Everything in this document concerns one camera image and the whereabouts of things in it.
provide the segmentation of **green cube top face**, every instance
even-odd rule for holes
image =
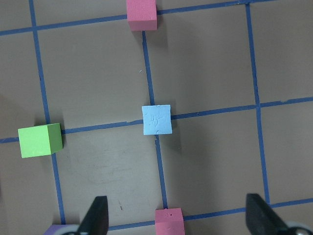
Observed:
[[[50,155],[63,148],[59,123],[22,128],[18,132],[22,158]]]

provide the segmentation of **gray floor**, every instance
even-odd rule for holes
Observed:
[[[313,1],[221,2],[157,0],[158,30],[142,34],[124,0],[0,1],[1,234],[79,223],[98,195],[110,235],[155,234],[166,204],[187,235],[247,235],[248,192],[313,227]],[[157,139],[141,121],[150,74],[155,104],[172,107],[173,134]],[[17,129],[47,115],[64,149],[21,159]]]

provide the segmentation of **blue cube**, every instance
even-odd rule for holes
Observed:
[[[171,105],[142,106],[142,115],[144,135],[172,133]]]

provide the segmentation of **pink cube top face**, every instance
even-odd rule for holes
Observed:
[[[156,235],[185,235],[180,208],[156,211]]]
[[[156,30],[156,0],[127,0],[127,20],[132,31]]]

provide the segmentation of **green cube side face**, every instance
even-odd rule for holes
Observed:
[[[47,125],[47,127],[50,141],[50,150],[52,154],[57,151],[60,151],[63,148],[61,127],[59,123],[49,124]]]
[[[22,158],[51,154],[47,125],[18,130]]]

